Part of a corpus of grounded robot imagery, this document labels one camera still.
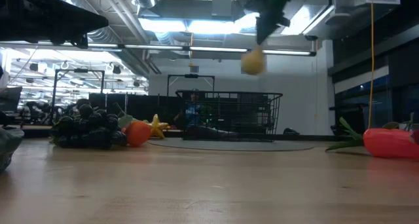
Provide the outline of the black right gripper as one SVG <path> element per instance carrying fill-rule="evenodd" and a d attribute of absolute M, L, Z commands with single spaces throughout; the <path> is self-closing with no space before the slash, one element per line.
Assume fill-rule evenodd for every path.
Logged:
<path fill-rule="evenodd" d="M 288 2 L 290 0 L 238 0 L 238 4 L 244 10 L 255 13 L 256 42 L 258 45 L 261 45 L 266 37 L 274 33 L 278 26 L 290 26 L 291 21 L 285 17 L 284 13 Z"/>

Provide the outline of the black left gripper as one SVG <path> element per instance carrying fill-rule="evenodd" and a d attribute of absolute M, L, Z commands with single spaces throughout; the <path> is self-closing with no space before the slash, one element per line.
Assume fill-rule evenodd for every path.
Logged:
<path fill-rule="evenodd" d="M 39 40 L 49 40 L 54 45 L 70 42 L 75 47 L 87 49 L 87 33 L 106 28 L 109 25 L 106 17 L 65 1 L 39 1 L 41 2 Z"/>

